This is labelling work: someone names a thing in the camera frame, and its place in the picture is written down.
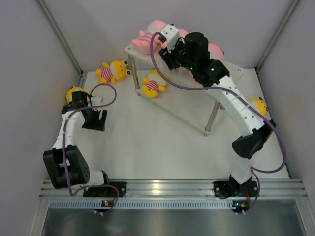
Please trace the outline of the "yellow plush toy wall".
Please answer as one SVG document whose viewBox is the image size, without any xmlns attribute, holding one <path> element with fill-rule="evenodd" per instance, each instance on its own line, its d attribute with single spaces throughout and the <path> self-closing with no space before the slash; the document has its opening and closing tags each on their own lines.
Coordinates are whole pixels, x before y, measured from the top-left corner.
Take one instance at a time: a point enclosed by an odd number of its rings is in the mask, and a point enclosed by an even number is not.
<svg viewBox="0 0 315 236">
<path fill-rule="evenodd" d="M 72 94 L 74 92 L 77 92 L 77 91 L 82 91 L 82 92 L 85 92 L 87 94 L 87 100 L 89 101 L 89 93 L 87 90 L 84 90 L 82 89 L 81 87 L 71 87 L 70 90 L 67 92 L 66 94 L 66 101 L 67 103 L 69 104 L 70 102 L 72 102 Z"/>
</svg>

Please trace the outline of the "yellow plush toy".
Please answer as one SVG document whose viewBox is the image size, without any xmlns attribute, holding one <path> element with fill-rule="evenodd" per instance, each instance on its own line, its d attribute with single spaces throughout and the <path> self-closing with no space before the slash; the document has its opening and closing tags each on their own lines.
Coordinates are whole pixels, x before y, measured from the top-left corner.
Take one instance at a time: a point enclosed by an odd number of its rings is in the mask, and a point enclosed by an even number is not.
<svg viewBox="0 0 315 236">
<path fill-rule="evenodd" d="M 263 116 L 265 116 L 267 112 L 269 111 L 262 97 L 249 99 L 248 104 L 252 106 L 256 111 L 258 111 Z"/>
<path fill-rule="evenodd" d="M 155 98 L 160 92 L 166 90 L 168 82 L 154 69 L 146 77 L 142 79 L 142 92 L 148 98 Z"/>
<path fill-rule="evenodd" d="M 131 75 L 128 65 L 127 60 L 114 60 L 110 64 L 103 62 L 102 68 L 97 69 L 95 73 L 101 83 L 115 83 Z"/>
</svg>

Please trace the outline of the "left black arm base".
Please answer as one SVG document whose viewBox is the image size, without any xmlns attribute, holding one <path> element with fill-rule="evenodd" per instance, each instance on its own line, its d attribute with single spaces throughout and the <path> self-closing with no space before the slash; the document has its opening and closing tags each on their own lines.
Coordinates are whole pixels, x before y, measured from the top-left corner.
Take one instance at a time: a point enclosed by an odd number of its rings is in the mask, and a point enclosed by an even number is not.
<svg viewBox="0 0 315 236">
<path fill-rule="evenodd" d="M 119 197 L 123 197 L 126 194 L 127 182 L 124 181 L 111 181 L 110 185 L 114 186 L 119 193 Z M 98 187 L 98 188 L 89 188 L 84 190 L 84 197 L 97 198 L 97 197 L 106 197 L 114 198 L 117 197 L 117 192 L 111 187 Z"/>
</svg>

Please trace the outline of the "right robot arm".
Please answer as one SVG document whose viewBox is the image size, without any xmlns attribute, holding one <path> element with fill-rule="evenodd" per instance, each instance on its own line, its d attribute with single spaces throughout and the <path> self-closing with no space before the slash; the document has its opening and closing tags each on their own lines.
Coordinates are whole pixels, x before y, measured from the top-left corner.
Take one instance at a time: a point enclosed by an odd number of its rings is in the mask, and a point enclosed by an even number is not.
<svg viewBox="0 0 315 236">
<path fill-rule="evenodd" d="M 202 33 L 189 33 L 184 38 L 178 32 L 158 32 L 155 36 L 161 42 L 167 42 L 167 47 L 161 49 L 159 55 L 169 70 L 182 67 L 190 71 L 202 85 L 201 89 L 210 91 L 237 124 L 241 136 L 232 143 L 237 162 L 230 176 L 229 188 L 233 194 L 242 195 L 252 179 L 253 157 L 275 129 L 274 122 L 248 104 L 225 65 L 210 57 L 208 39 Z"/>
</svg>

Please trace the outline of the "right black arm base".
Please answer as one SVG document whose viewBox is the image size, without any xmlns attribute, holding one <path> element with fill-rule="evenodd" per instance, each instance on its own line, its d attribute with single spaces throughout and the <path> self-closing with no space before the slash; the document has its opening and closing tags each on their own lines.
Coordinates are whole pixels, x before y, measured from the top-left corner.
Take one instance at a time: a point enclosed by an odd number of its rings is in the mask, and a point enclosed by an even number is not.
<svg viewBox="0 0 315 236">
<path fill-rule="evenodd" d="M 232 181 L 215 181 L 214 193 L 216 197 L 226 199 L 230 197 L 255 197 L 257 195 L 258 185 L 256 181 L 245 184 L 239 184 Z"/>
</svg>

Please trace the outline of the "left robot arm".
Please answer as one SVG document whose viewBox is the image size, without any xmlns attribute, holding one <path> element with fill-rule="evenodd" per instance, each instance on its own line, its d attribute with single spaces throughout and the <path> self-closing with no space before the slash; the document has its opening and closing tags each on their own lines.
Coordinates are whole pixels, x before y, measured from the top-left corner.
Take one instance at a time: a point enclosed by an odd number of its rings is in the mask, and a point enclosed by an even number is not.
<svg viewBox="0 0 315 236">
<path fill-rule="evenodd" d="M 84 91 L 72 93 L 70 102 L 62 108 L 62 124 L 55 143 L 43 154 L 43 161 L 54 188 L 73 185 L 94 185 L 95 192 L 107 196 L 111 191 L 105 171 L 90 170 L 78 147 L 80 131 L 104 131 L 106 110 L 90 108 L 101 105 L 101 96 L 89 96 Z"/>
</svg>

